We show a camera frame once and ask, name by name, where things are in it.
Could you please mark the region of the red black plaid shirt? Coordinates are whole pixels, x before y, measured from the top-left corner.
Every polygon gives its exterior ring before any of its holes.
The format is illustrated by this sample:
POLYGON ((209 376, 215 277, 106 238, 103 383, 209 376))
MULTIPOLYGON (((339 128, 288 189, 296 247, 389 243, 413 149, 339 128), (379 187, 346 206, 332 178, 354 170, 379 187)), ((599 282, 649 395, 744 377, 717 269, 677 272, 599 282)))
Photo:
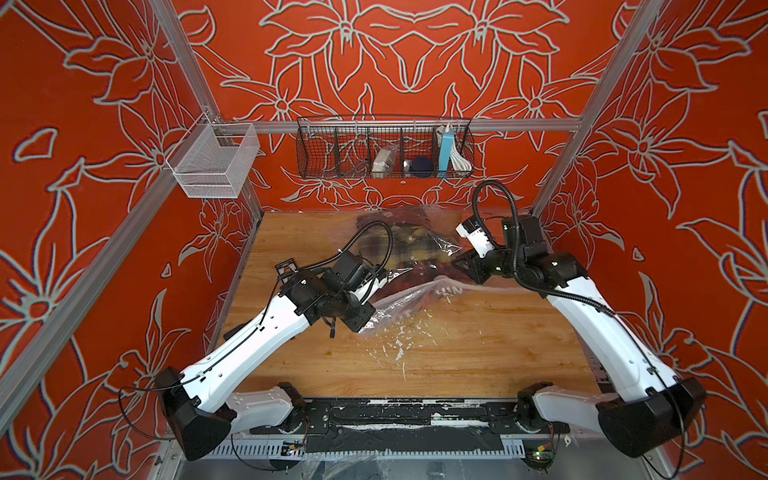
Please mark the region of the red black plaid shirt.
POLYGON ((440 297, 463 292, 469 277, 450 264, 414 262, 389 273, 389 280, 374 301, 387 315, 408 316, 425 309, 440 297))

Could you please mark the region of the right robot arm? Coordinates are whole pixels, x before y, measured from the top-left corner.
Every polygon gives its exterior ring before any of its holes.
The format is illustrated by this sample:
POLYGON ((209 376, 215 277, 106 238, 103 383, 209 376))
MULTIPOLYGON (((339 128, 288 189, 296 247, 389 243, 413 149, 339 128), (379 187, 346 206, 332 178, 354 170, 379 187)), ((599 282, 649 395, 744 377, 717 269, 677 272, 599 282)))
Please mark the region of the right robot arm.
POLYGON ((568 252, 550 252, 537 217, 520 215, 515 198, 496 180, 477 185, 472 215, 457 227, 471 247, 455 268, 482 285, 493 276, 512 278, 559 311, 594 355, 614 392, 588 396, 551 382, 517 394, 515 420, 526 431, 558 423, 602 434, 630 458, 674 438, 684 440, 707 393, 662 361, 621 319, 586 268, 568 252))

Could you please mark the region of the clear plastic vacuum bag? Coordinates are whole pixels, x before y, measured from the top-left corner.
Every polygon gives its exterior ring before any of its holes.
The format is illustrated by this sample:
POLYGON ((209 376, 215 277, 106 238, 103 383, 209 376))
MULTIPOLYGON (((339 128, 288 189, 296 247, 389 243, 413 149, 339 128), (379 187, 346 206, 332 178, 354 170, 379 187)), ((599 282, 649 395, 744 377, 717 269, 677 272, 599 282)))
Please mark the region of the clear plastic vacuum bag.
POLYGON ((526 293, 512 280, 495 278, 477 284, 452 264, 469 248, 469 243, 455 231, 460 220, 459 211, 422 205, 368 212, 356 217, 357 230, 374 221, 382 221, 389 225, 394 237, 391 256, 385 266, 388 282, 371 299, 375 313, 362 327, 362 335, 377 335, 427 309, 440 298, 467 292, 526 293))

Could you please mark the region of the yellow green plaid shirt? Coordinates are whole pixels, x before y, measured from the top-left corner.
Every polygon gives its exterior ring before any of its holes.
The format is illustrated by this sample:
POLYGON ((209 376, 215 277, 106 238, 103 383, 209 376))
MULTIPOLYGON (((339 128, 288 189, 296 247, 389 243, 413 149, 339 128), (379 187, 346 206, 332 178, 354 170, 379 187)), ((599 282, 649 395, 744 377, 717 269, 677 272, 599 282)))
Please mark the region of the yellow green plaid shirt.
POLYGON ((423 225, 393 225, 390 230, 391 236, 380 227, 365 232, 357 242, 360 255, 375 264, 384 261, 393 270, 414 262, 448 263, 462 250, 452 236, 423 225))

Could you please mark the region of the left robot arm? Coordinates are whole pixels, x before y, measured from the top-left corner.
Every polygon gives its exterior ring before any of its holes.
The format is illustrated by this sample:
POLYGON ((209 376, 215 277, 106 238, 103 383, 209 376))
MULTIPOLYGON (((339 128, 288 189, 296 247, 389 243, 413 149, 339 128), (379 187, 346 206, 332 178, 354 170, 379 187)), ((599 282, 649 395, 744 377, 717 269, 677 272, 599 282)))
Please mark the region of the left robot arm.
POLYGON ((238 394, 237 387, 286 342, 322 321, 360 332, 375 313, 374 294, 388 281, 395 236, 383 221, 362 226, 333 256, 304 267, 287 260, 264 309, 225 342, 183 370, 167 367, 147 391, 188 461, 199 460, 237 432, 277 427, 304 407, 287 382, 238 394))

